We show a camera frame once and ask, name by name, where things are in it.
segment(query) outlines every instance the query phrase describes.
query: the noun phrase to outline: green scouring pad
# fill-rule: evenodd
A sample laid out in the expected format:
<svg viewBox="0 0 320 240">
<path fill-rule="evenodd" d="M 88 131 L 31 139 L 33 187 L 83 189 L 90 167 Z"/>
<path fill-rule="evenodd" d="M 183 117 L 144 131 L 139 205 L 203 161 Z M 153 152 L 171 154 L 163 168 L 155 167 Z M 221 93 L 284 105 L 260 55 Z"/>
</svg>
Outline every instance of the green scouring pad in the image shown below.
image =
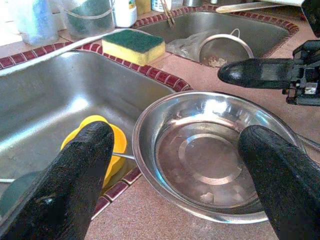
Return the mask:
<svg viewBox="0 0 320 240">
<path fill-rule="evenodd" d="M 144 66 L 165 53 L 162 37 L 133 30 L 123 30 L 102 38 L 106 54 Z"/>
</svg>

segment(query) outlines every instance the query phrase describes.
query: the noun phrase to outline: countertop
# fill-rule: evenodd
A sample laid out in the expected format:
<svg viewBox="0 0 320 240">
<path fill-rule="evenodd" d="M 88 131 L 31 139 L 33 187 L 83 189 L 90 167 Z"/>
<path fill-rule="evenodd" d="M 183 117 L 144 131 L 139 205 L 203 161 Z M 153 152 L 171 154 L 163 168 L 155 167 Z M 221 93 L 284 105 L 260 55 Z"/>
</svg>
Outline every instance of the countertop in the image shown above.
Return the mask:
<svg viewBox="0 0 320 240">
<path fill-rule="evenodd" d="M 276 50 L 271 58 L 291 58 L 296 47 L 306 40 L 316 39 L 308 23 L 301 21 L 299 15 L 294 13 L 297 10 L 292 9 L 263 11 L 266 15 L 275 15 L 299 27 L 299 32 Z M 151 12 L 141 18 L 154 14 L 158 13 Z M 66 31 L 60 32 L 60 36 L 61 42 L 71 40 Z M 24 43 L 15 44 L 19 44 L 19 49 L 14 45 L 0 47 L 0 58 L 30 48 L 24 48 Z M 229 85 L 218 79 L 218 68 L 200 65 L 167 52 L 151 66 L 184 79 L 195 90 L 224 92 L 253 101 L 279 116 L 297 133 L 320 142 L 319 108 L 289 105 L 281 90 L 246 89 Z M 316 152 L 310 148 L 307 151 L 313 160 L 320 163 L 320 156 Z M 277 237 L 269 222 L 220 224 L 186 213 L 162 198 L 142 176 L 91 222 L 86 240 L 102 239 L 272 240 Z"/>
</svg>

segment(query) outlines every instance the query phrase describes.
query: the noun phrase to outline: metal bowl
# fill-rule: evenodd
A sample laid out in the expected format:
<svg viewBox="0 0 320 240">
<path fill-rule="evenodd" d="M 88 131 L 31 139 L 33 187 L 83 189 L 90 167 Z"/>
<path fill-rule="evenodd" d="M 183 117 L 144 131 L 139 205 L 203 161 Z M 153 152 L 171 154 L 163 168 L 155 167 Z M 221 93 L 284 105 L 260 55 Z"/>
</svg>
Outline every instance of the metal bowl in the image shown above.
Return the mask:
<svg viewBox="0 0 320 240">
<path fill-rule="evenodd" d="M 265 126 L 304 151 L 295 133 L 261 106 L 189 91 L 165 96 L 140 115 L 133 153 L 148 182 L 183 210 L 219 223 L 259 223 L 268 218 L 237 151 L 249 125 Z"/>
</svg>

